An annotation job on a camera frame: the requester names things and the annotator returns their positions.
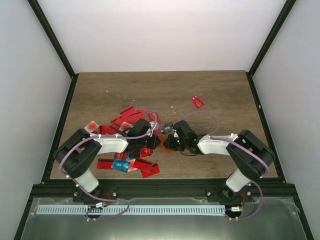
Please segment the red VIP card handled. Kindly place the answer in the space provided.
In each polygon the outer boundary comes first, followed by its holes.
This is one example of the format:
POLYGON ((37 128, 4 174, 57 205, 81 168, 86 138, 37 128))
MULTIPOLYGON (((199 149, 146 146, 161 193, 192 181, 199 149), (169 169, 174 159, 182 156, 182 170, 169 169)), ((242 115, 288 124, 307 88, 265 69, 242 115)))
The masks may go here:
POLYGON ((147 114, 147 116, 150 122, 157 121, 159 124, 161 123, 160 117, 157 112, 150 112, 147 114))

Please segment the black VIP card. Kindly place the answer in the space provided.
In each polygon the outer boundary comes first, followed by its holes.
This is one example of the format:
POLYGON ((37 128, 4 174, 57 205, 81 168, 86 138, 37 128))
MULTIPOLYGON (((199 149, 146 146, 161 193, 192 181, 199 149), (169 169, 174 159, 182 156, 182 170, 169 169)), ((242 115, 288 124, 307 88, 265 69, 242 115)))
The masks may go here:
POLYGON ((173 131, 174 124, 172 122, 162 125, 159 130, 162 134, 167 135, 173 131))

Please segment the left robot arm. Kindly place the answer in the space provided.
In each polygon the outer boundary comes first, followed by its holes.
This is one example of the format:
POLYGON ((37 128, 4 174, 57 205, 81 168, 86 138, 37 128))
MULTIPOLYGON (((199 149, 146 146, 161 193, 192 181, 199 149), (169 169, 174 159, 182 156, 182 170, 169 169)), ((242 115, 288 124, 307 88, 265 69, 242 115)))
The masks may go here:
POLYGON ((84 191, 89 201, 97 202, 102 196, 99 181, 90 170, 97 155, 107 153, 133 153, 142 148, 155 149, 161 141, 155 131, 156 121, 139 119, 132 127, 115 134, 94 134, 78 129, 54 153, 59 170, 69 176, 84 191))

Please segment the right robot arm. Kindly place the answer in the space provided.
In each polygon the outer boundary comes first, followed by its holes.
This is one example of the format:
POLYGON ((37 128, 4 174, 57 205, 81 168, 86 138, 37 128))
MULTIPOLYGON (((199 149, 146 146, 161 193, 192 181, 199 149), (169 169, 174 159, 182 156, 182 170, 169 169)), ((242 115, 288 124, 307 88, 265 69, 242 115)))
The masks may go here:
POLYGON ((211 133, 196 134, 185 120, 169 123, 161 129, 167 135, 163 146, 166 149, 191 155, 225 155, 231 157, 237 169, 222 185, 221 194, 229 202, 240 196, 240 191, 270 172, 276 159, 272 150, 251 131, 238 134, 213 136, 211 133))

